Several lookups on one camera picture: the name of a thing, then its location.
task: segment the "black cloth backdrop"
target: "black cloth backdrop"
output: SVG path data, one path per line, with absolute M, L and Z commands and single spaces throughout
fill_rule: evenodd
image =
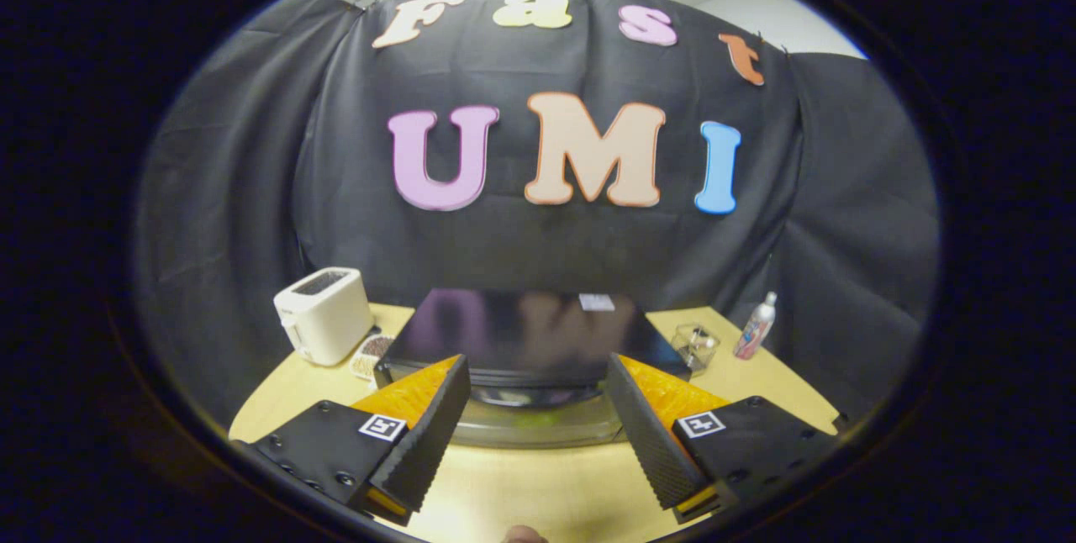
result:
M 195 73 L 151 145 L 140 312 L 209 415 L 230 424 L 291 352 L 272 297 L 327 265 L 359 268 L 374 302 L 416 305 L 430 287 L 624 291 L 646 310 L 711 305 L 737 325 L 777 290 L 768 346 L 850 417 L 883 397 L 930 309 L 939 228 L 922 145 L 870 65 L 788 56 L 668 0 L 569 0 L 562 29 L 500 27 L 504 0 L 466 0 L 374 52 L 399 2 L 273 4 Z M 625 4 L 668 14 L 677 44 L 623 37 Z M 759 53 L 763 87 L 737 74 L 723 32 Z M 539 138 L 526 102 L 543 90 L 579 96 L 600 132 L 626 102 L 665 111 L 657 205 L 612 205 L 604 191 L 587 202 L 578 187 L 564 205 L 526 201 Z M 426 167 L 452 180 L 449 114 L 480 103 L 500 110 L 482 194 L 447 213 L 410 205 L 388 118 L 435 111 Z M 742 133 L 737 206 L 723 216 L 694 205 L 703 122 Z

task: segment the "white label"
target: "white label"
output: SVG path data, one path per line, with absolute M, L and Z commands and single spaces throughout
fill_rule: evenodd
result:
M 396 440 L 396 437 L 400 435 L 405 426 L 407 426 L 407 421 L 404 419 L 395 419 L 393 417 L 385 417 L 384 415 L 371 415 L 363 424 L 363 427 L 358 428 L 358 431 L 366 435 L 392 442 Z
M 683 431 L 686 432 L 689 438 L 698 438 L 706 434 L 712 434 L 713 432 L 720 432 L 725 429 L 725 425 L 718 419 L 717 415 L 711 410 L 706 413 L 699 413 L 698 415 L 691 415 L 689 417 L 683 417 L 677 419 Z
M 612 298 L 608 295 L 579 295 L 579 302 L 584 312 L 613 312 Z

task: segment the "letter m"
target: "letter m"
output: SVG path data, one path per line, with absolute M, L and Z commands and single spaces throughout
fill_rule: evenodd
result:
M 625 103 L 599 134 L 586 106 L 568 92 L 536 92 L 527 106 L 541 122 L 538 172 L 527 184 L 527 201 L 539 205 L 561 205 L 571 198 L 565 182 L 566 161 L 571 165 L 580 190 L 594 202 L 617 167 L 617 180 L 609 187 L 609 201 L 623 206 L 656 205 L 661 191 L 654 186 L 654 157 L 657 130 L 665 125 L 661 108 L 647 103 Z

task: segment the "spray bottle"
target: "spray bottle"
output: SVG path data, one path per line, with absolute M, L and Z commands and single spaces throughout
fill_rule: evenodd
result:
M 736 342 L 736 347 L 733 348 L 733 356 L 741 360 L 750 360 L 751 356 L 754 356 L 777 317 L 777 310 L 774 306 L 776 302 L 777 294 L 774 291 L 766 294 L 766 301 L 761 302 L 754 309 L 754 312 L 751 313 L 751 319 L 747 321 L 747 326 L 744 326 L 744 332 Z

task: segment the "table surface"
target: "table surface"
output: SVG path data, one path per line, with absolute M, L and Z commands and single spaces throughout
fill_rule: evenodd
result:
M 390 335 L 414 313 L 410 306 L 370 309 Z M 739 330 L 714 310 L 669 310 L 647 317 L 666 340 L 677 326 L 698 324 L 720 341 L 709 368 L 691 380 L 693 385 L 730 402 L 761 395 L 836 433 L 837 410 L 776 356 L 765 348 L 750 360 L 733 356 Z M 373 389 L 372 383 L 351 374 L 346 360 L 317 367 L 293 353 L 242 405 L 228 435 L 253 443 L 320 400 L 350 405 Z M 677 525 L 671 511 L 662 511 L 626 442 L 563 449 L 450 444 L 411 523 L 401 528 L 377 519 L 433 543 L 498 543 L 515 524 L 535 528 L 552 543 L 635 543 L 694 524 Z

